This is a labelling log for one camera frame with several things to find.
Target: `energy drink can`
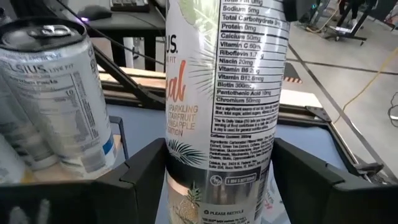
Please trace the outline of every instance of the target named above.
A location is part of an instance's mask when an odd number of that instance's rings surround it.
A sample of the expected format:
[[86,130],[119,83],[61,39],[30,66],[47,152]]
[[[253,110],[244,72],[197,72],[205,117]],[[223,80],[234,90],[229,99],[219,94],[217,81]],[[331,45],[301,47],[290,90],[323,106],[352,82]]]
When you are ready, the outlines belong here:
[[115,160],[94,49],[81,24],[21,19],[0,27],[4,78],[61,165],[93,179]]
[[167,10],[172,223],[259,223],[289,39],[283,5],[169,0]]
[[0,133],[32,170],[58,162],[49,144],[34,127],[0,74]]
[[32,172],[0,134],[0,184],[22,184],[33,181]]

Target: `desk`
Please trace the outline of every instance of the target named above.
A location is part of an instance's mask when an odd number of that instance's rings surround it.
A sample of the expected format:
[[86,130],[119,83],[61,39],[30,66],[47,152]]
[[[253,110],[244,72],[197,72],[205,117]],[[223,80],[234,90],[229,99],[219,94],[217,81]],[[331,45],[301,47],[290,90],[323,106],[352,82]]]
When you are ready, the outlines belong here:
[[[68,7],[77,13],[85,6],[93,4],[110,8],[109,0],[70,0]],[[65,15],[71,20],[77,20],[68,12],[65,12]],[[149,24],[132,16],[147,21]],[[91,21],[89,25],[122,45],[123,37],[143,37],[145,55],[151,58],[156,56],[156,37],[165,35],[165,21],[153,5],[150,6],[149,13],[115,12],[111,18]],[[90,37],[102,37],[92,30],[88,30],[88,34]],[[125,67],[124,49],[114,44],[111,46],[114,62],[119,66]],[[156,69],[155,62],[145,60],[145,69],[154,71]]]

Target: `barcode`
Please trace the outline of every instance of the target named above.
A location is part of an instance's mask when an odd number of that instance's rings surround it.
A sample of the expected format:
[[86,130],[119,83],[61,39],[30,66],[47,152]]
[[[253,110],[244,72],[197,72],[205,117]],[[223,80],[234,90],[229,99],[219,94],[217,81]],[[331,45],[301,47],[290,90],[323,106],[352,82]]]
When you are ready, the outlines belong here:
[[100,150],[89,156],[82,157],[81,162],[87,173],[97,171],[106,165],[104,151]]
[[259,193],[257,195],[257,206],[256,206],[256,213],[254,215],[254,219],[257,220],[259,215],[262,212],[262,201],[264,200],[264,190],[266,186],[266,175],[267,175],[268,168],[264,169],[260,176],[260,186],[259,186]]

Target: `aluminum can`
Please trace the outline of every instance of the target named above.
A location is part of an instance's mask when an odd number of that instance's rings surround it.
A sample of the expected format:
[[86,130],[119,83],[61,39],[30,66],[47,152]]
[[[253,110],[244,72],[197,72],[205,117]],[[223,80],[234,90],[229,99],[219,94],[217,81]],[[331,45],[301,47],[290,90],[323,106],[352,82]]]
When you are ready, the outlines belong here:
[[83,179],[110,170],[116,151],[84,26],[21,19],[0,27],[0,40],[4,78],[61,165]]
[[32,124],[0,74],[0,133],[32,170],[58,162],[49,144]]
[[289,39],[282,1],[169,0],[167,11],[170,219],[259,223]]
[[33,181],[30,169],[0,134],[0,184],[23,184]]

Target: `celsius can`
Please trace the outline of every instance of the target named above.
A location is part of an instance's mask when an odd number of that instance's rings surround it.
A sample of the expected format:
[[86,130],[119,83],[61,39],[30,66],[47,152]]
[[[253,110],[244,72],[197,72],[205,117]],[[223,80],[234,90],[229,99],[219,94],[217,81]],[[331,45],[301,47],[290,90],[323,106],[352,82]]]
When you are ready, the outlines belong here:
[[6,139],[0,135],[0,184],[22,184],[33,181],[32,172]]
[[172,223],[259,223],[290,24],[281,1],[169,0]]
[[58,162],[57,156],[34,127],[0,74],[0,133],[32,170]]
[[61,165],[94,179],[111,169],[116,150],[86,29],[57,18],[0,27],[4,79],[44,134]]

